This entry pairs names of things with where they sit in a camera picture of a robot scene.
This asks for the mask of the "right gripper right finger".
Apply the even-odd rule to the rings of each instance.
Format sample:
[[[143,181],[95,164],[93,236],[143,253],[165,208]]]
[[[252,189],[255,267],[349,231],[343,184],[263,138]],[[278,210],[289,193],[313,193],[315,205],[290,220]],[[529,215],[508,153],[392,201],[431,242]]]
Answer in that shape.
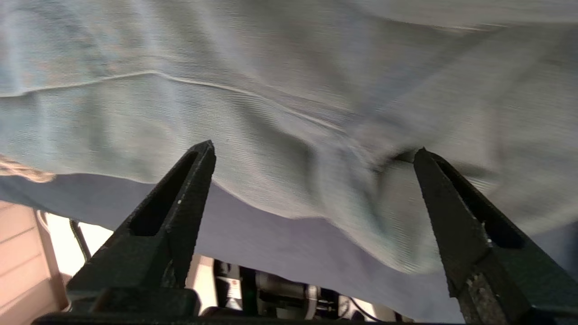
[[[441,156],[414,169],[466,323],[576,323],[577,282]]]

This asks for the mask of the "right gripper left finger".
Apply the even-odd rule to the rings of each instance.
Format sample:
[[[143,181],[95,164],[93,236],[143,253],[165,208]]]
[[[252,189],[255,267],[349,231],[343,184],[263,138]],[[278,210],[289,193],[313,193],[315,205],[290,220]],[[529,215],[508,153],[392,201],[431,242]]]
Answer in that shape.
[[[68,282],[68,291],[184,287],[215,161],[210,140],[192,146]]]

